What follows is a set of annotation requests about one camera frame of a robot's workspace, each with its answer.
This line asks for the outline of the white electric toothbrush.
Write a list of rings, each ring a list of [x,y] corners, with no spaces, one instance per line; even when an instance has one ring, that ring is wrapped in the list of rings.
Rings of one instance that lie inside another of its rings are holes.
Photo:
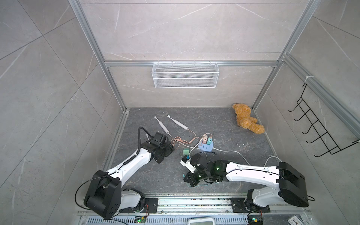
[[[183,128],[184,130],[189,130],[186,125],[184,125],[184,124],[182,124],[181,122],[173,119],[170,115],[167,115],[167,117],[168,117],[169,119],[171,119],[175,124],[177,124],[178,126],[180,126],[181,128]]]
[[[154,118],[157,120],[158,124],[160,125],[160,127],[164,130],[164,132],[167,134],[167,135],[170,135],[170,131],[167,129],[167,127],[163,124],[163,122],[161,122],[157,116],[154,116]]]

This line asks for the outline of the green charger plug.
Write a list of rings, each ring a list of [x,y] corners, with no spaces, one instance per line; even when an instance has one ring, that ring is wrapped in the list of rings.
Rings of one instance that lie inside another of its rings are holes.
[[[190,149],[189,148],[184,148],[183,149],[183,155],[184,156],[189,156],[189,154],[190,154]]]

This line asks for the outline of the pink charger plug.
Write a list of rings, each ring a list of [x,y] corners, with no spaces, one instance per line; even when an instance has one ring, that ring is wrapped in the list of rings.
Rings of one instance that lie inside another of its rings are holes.
[[[207,140],[208,140],[208,136],[207,135],[203,136],[202,143],[206,144]]]

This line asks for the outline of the teal charger plug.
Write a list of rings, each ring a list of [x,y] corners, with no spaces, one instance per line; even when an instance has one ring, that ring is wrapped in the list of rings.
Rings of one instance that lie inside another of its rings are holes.
[[[211,136],[208,137],[208,139],[207,139],[207,144],[208,144],[208,145],[211,145],[211,144],[212,144],[212,137],[211,137]]]

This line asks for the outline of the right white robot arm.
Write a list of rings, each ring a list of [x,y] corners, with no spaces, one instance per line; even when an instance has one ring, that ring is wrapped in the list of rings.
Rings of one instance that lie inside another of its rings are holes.
[[[287,203],[306,208],[315,198],[307,194],[303,174],[286,162],[276,166],[249,166],[228,160],[211,161],[205,152],[192,157],[184,156],[181,164],[189,172],[184,181],[190,187],[201,182],[249,182],[260,184],[261,189],[250,189],[240,206],[247,212],[260,212],[271,204]]]

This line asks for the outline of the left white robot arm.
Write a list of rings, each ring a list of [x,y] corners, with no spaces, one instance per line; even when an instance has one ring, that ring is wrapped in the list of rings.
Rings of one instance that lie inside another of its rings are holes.
[[[164,129],[165,133],[157,132],[145,142],[141,142],[141,131],[137,131],[138,146],[126,160],[117,166],[107,170],[98,170],[88,180],[89,187],[83,200],[83,204],[77,206],[88,211],[93,211],[105,220],[115,217],[118,211],[131,208],[134,211],[141,211],[145,206],[145,194],[136,190],[123,190],[124,184],[144,165],[152,160],[161,164],[175,148],[169,137],[170,132]]]

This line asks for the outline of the blue power strip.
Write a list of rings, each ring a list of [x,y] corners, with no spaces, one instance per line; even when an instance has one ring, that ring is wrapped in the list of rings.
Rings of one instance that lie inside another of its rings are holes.
[[[211,152],[212,149],[213,149],[213,145],[214,145],[214,142],[213,142],[213,141],[211,141],[210,144],[200,142],[200,143],[198,144],[198,148],[199,148],[201,151],[204,151],[204,152]]]

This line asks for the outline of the brown teddy bear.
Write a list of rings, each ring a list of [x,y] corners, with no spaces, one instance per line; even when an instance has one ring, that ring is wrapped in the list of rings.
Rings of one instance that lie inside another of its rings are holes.
[[[265,128],[258,124],[256,118],[251,117],[251,108],[246,104],[233,104],[232,108],[235,110],[236,122],[238,126],[248,129],[255,134],[263,134]]]

